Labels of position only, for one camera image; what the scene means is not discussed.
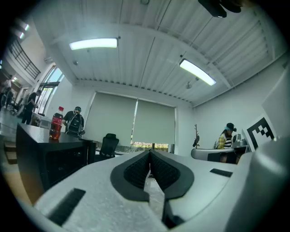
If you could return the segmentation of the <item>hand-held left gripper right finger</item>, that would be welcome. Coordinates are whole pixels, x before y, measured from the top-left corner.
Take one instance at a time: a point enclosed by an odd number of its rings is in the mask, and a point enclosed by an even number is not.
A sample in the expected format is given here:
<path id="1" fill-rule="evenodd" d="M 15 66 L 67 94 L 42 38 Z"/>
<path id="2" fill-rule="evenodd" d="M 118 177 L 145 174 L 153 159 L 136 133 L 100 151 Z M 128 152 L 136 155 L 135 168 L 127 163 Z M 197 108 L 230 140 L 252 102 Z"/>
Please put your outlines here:
<path id="1" fill-rule="evenodd" d="M 200 213 L 221 192 L 237 165 L 150 151 L 150 170 L 164 193 L 162 222 L 174 228 Z"/>

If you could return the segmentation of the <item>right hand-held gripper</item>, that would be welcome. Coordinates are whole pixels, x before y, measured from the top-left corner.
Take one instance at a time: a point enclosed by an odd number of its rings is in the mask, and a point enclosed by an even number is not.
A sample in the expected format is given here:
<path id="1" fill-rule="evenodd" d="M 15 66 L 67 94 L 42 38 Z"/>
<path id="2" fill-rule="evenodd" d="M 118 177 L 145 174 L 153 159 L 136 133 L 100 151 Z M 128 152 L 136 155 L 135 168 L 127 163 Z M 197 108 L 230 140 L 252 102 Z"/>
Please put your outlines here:
<path id="1" fill-rule="evenodd" d="M 221 192 L 178 232 L 282 232 L 290 221 L 290 70 L 271 65 L 237 89 L 193 111 L 201 145 L 213 145 L 227 122 L 246 131 L 260 116 L 270 120 L 274 139 L 252 150 L 192 149 L 197 160 L 236 164 Z"/>

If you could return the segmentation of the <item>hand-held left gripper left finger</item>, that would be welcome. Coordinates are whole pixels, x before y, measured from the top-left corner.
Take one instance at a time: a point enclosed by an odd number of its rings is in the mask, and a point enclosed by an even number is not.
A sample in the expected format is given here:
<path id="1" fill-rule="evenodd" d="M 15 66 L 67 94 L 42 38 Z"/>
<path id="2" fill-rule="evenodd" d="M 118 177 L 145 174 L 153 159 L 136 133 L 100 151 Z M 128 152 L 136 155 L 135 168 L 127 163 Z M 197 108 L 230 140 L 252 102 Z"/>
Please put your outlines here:
<path id="1" fill-rule="evenodd" d="M 113 168 L 139 153 L 86 165 L 46 191 L 34 207 L 49 216 L 72 190 L 85 194 L 62 226 L 68 232 L 165 232 L 167 227 L 148 202 L 129 201 L 112 186 Z"/>

